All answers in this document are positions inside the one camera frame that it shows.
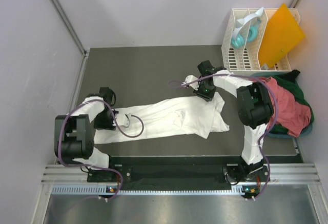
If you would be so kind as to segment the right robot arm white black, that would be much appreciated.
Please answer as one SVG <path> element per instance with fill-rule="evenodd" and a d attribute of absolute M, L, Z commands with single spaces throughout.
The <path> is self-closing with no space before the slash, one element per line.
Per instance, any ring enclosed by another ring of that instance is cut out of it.
<path fill-rule="evenodd" d="M 200 77 L 190 75 L 185 82 L 194 89 L 193 93 L 206 101 L 211 101 L 217 88 L 221 88 L 237 99 L 238 117 L 244 125 L 244 146 L 238 168 L 226 169 L 225 178 L 237 184 L 250 181 L 263 168 L 263 137 L 270 118 L 274 114 L 268 89 L 249 76 L 237 75 L 224 67 L 215 68 L 210 61 L 198 66 Z"/>

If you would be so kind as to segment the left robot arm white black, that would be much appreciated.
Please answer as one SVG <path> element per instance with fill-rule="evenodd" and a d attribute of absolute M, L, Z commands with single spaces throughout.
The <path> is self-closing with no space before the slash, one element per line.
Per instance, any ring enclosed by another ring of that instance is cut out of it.
<path fill-rule="evenodd" d="M 114 131 L 119 112 L 113 109 L 116 94 L 108 87 L 89 94 L 74 111 L 55 118 L 54 153 L 60 164 L 79 168 L 88 182 L 120 183 L 111 156 L 95 148 L 96 131 Z"/>

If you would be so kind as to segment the white printed t shirt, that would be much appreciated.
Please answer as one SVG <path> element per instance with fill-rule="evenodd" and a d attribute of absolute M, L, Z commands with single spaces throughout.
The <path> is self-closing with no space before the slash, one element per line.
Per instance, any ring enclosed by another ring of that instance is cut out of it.
<path fill-rule="evenodd" d="M 208 138 L 211 132 L 226 132 L 227 125 L 221 111 L 224 100 L 217 92 L 211 101 L 197 96 L 166 99 L 156 104 L 119 108 L 123 114 L 136 115 L 130 120 L 127 128 L 122 130 L 131 137 L 124 136 L 118 130 L 98 130 L 95 132 L 95 144 L 110 144 L 132 140 L 169 137 L 184 134 L 196 134 Z"/>

